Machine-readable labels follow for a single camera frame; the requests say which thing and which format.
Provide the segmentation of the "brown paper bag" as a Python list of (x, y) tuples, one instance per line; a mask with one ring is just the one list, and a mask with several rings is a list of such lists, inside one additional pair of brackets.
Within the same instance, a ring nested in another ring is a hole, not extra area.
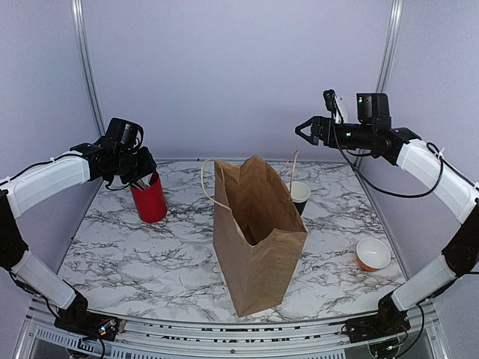
[(308, 230), (290, 190), (268, 162), (214, 165), (213, 246), (239, 317), (280, 305)]

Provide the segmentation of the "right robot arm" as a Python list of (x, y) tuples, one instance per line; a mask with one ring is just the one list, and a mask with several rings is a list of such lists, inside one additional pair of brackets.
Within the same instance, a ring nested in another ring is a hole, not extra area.
[(295, 128), (295, 133), (313, 145), (344, 150), (370, 150), (411, 174), (453, 213), (460, 228), (440, 255), (408, 281), (379, 300), (378, 312), (351, 319), (351, 334), (372, 331), (386, 335), (406, 322), (408, 309), (424, 299), (443, 293), (478, 264), (478, 186), (447, 165), (442, 152), (407, 128), (378, 129), (373, 124), (337, 124), (314, 116)]

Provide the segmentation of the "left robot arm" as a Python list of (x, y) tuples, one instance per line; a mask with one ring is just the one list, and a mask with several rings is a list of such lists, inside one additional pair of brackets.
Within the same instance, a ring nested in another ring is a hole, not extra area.
[(32, 165), (1, 182), (1, 267), (27, 289), (58, 308), (55, 325), (68, 331), (96, 334), (102, 316), (88, 310), (87, 299), (29, 249), (17, 219), (32, 207), (75, 185), (119, 177), (130, 185), (156, 171), (146, 147), (123, 144), (80, 144), (47, 162)]

